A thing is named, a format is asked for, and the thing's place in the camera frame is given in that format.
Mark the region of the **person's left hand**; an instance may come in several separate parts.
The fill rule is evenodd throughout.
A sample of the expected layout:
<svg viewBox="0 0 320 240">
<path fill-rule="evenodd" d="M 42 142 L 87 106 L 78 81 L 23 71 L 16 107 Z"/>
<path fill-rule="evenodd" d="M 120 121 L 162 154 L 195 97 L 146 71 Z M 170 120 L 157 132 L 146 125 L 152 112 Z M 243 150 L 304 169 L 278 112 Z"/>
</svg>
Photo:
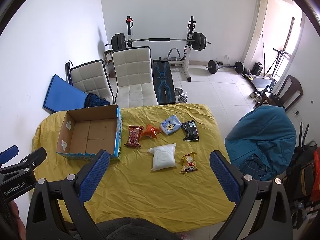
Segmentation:
<svg viewBox="0 0 320 240">
<path fill-rule="evenodd" d="M 18 230 L 20 239 L 21 240 L 26 240 L 26 228 L 25 228 L 25 226 L 24 226 L 24 224 L 23 224 L 23 222 L 22 222 L 22 220 L 20 218 L 18 206 L 14 201 L 12 201 L 12 202 L 10 202 L 10 207 L 11 207 L 11 210 L 12 210 L 13 217 L 16 220 L 17 230 Z"/>
</svg>

